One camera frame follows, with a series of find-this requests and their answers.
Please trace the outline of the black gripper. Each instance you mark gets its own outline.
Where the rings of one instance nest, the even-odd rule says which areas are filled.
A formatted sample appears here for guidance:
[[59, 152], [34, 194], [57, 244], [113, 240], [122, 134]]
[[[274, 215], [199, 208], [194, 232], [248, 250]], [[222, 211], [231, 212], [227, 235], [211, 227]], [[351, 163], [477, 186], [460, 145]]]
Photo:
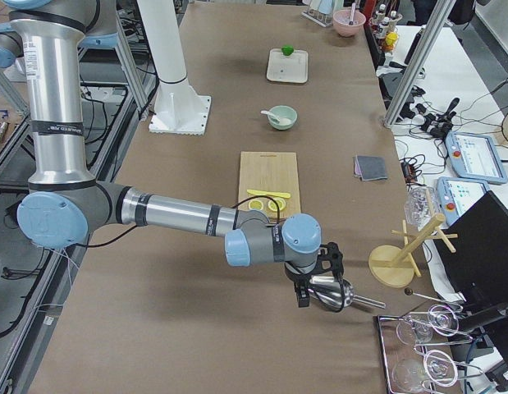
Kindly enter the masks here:
[[313, 275], [323, 273], [323, 267], [320, 263], [316, 263], [306, 268], [296, 267], [291, 262], [284, 263], [286, 276], [293, 281], [294, 290], [299, 307], [309, 307], [310, 295], [308, 283]]

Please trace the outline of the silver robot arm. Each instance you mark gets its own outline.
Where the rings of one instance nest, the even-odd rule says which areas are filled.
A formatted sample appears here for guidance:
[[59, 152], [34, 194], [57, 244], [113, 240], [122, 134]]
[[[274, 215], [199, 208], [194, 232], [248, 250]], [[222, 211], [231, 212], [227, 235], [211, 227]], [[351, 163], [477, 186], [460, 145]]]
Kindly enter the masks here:
[[232, 266], [284, 263], [299, 306], [309, 305], [318, 273], [321, 229], [308, 214], [272, 224], [259, 211], [240, 211], [146, 194], [99, 181], [87, 168], [78, 45], [117, 42], [112, 1], [11, 1], [9, 20], [25, 59], [36, 169], [17, 209], [35, 244], [63, 249], [102, 226], [134, 223], [221, 236]]

